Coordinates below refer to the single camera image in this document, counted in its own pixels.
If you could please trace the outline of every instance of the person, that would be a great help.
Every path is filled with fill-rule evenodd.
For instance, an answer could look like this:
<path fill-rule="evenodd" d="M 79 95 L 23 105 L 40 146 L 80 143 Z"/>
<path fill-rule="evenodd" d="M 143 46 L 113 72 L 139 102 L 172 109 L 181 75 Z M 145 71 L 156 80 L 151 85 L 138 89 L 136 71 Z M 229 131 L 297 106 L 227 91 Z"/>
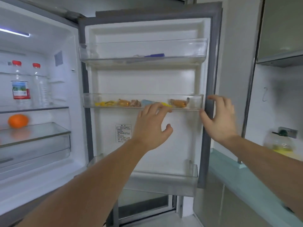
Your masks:
<path fill-rule="evenodd" d="M 237 157 L 303 220 L 303 162 L 248 141 L 237 134 L 235 109 L 230 99 L 212 95 L 214 119 L 201 110 L 202 123 L 214 141 Z M 169 107 L 161 103 L 139 112 L 131 139 L 78 175 L 28 214 L 18 227 L 102 226 L 139 160 L 164 143 L 173 132 L 161 124 Z"/>

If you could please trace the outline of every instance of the power outlet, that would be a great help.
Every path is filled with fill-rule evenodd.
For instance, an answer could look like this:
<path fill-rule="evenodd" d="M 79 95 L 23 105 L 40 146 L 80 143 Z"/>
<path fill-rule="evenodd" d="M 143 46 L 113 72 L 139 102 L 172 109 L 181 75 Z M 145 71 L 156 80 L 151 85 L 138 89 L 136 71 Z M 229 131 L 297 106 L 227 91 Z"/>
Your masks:
<path fill-rule="evenodd" d="M 294 129 L 290 129 L 287 127 L 279 127 L 278 132 L 280 132 L 281 130 L 286 130 L 287 134 L 289 137 L 296 139 L 297 138 L 297 134 L 298 134 L 298 130 L 294 130 Z"/>

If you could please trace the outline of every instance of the bottle with red cap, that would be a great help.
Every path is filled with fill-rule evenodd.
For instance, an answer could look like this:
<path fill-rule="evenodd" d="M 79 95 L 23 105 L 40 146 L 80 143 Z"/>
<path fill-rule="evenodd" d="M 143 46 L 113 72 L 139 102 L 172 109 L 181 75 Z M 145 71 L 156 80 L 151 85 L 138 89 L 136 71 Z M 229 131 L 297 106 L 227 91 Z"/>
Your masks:
<path fill-rule="evenodd" d="M 36 89 L 37 103 L 39 107 L 49 106 L 49 93 L 48 93 L 48 82 L 47 77 L 41 75 L 40 73 L 41 65 L 38 63 L 33 63 L 34 69 L 34 84 Z"/>
<path fill-rule="evenodd" d="M 14 80 L 11 81 L 13 99 L 21 108 L 30 108 L 32 100 L 30 95 L 29 76 L 23 72 L 21 61 L 12 61 L 14 69 Z"/>

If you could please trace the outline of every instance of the red bottle cap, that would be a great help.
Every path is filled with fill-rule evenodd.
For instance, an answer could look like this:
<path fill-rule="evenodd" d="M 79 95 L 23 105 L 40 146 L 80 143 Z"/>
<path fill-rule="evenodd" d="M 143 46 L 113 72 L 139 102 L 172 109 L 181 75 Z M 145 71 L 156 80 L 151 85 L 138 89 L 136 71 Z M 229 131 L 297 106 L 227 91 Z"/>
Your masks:
<path fill-rule="evenodd" d="M 34 68 L 41 68 L 41 65 L 38 64 L 38 63 L 33 63 L 33 67 L 34 67 Z"/>
<path fill-rule="evenodd" d="M 18 65 L 18 66 L 21 66 L 22 63 L 21 61 L 12 61 L 13 65 Z"/>

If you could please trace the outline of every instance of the wall hook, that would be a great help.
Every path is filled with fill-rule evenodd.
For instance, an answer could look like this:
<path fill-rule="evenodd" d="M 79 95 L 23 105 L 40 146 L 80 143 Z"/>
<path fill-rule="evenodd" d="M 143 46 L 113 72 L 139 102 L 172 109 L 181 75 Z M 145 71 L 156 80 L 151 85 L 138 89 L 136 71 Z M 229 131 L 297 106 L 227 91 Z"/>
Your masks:
<path fill-rule="evenodd" d="M 265 89 L 265 92 L 264 92 L 264 94 L 263 94 L 262 101 L 263 101 L 263 102 L 266 102 L 267 100 L 264 100 L 264 98 L 265 98 L 265 95 L 266 95 L 266 92 L 267 92 L 267 87 L 265 87 L 264 89 Z"/>

